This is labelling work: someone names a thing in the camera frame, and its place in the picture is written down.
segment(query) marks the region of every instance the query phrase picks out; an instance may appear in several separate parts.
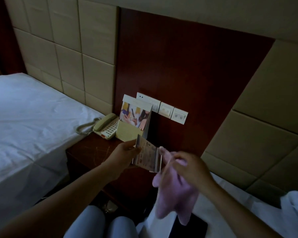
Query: light blue pants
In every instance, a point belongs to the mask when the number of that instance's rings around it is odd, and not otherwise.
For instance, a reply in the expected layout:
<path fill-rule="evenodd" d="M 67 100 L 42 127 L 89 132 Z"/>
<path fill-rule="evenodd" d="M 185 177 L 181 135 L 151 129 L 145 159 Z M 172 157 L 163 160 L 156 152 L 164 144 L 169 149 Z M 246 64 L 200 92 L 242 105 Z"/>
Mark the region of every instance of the light blue pants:
<path fill-rule="evenodd" d="M 87 206 L 67 230 L 64 238 L 102 238 L 105 215 L 94 205 Z M 109 225 L 107 238 L 138 238 L 134 222 L 124 216 L 117 217 Z"/>

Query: beige telephone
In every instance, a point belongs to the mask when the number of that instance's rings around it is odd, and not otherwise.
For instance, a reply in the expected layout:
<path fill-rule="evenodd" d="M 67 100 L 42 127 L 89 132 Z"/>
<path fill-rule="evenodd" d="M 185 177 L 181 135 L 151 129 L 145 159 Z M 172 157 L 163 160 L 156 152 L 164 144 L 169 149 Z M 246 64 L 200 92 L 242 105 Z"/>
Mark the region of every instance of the beige telephone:
<path fill-rule="evenodd" d="M 80 135 L 89 135 L 91 132 L 94 132 L 94 133 L 98 134 L 99 136 L 103 137 L 104 139 L 109 140 L 112 137 L 114 137 L 116 134 L 118 120 L 119 120 L 119 117 L 116 116 L 115 114 L 111 113 L 111 114 L 106 115 L 102 119 L 95 118 L 94 121 L 91 123 L 80 125 L 76 129 L 76 133 L 78 133 Z M 87 126 L 90 126 L 93 124 L 94 124 L 93 131 L 91 131 L 91 132 L 80 132 L 79 131 L 81 128 L 87 127 Z"/>

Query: black object on bed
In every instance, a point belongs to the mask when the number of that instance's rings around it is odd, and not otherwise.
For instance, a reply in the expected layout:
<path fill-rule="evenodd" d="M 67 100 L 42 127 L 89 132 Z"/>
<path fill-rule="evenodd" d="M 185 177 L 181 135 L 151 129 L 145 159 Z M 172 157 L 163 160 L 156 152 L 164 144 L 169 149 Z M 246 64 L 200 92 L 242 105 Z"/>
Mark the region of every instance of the black object on bed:
<path fill-rule="evenodd" d="M 178 216 L 173 223 L 169 238 L 178 237 L 205 237 L 207 232 L 207 223 L 194 214 L 191 214 L 189 223 L 186 226 L 180 224 Z"/>

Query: purple cloth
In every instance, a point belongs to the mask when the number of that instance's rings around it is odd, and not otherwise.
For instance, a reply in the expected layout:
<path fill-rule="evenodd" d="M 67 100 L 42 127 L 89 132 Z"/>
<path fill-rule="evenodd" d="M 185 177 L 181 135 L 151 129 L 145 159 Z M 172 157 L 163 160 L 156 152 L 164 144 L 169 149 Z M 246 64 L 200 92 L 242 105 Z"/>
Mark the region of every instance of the purple cloth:
<path fill-rule="evenodd" d="M 185 160 L 174 158 L 175 152 L 169 152 L 160 147 L 162 160 L 166 164 L 163 172 L 156 174 L 153 178 L 152 185 L 159 187 L 156 201 L 156 217 L 163 219 L 171 211 L 175 211 L 182 225 L 187 225 L 193 207 L 199 196 L 199 191 L 187 183 L 187 181 L 177 174 L 172 167 L 172 162 L 178 162 L 186 165 Z"/>

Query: switch plate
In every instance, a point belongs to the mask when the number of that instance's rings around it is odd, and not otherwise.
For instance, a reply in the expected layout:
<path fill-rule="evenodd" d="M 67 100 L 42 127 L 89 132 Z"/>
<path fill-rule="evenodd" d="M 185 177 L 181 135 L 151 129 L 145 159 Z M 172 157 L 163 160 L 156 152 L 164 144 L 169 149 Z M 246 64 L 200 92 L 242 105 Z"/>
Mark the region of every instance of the switch plate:
<path fill-rule="evenodd" d="M 172 115 L 173 109 L 174 109 L 173 106 L 161 102 L 161 104 L 160 104 L 160 108 L 159 108 L 159 112 L 158 112 L 158 113 L 159 113 L 160 115 L 162 115 L 162 116 L 167 117 L 168 119 L 171 119 L 171 115 Z"/>
<path fill-rule="evenodd" d="M 188 112 L 178 108 L 173 109 L 171 120 L 176 121 L 180 124 L 184 124 L 188 116 Z"/>
<path fill-rule="evenodd" d="M 147 103 L 151 103 L 153 112 L 157 113 L 159 111 L 161 101 L 154 99 L 152 97 L 149 97 L 147 95 L 141 94 L 141 93 L 137 93 L 136 99 L 141 99 Z"/>

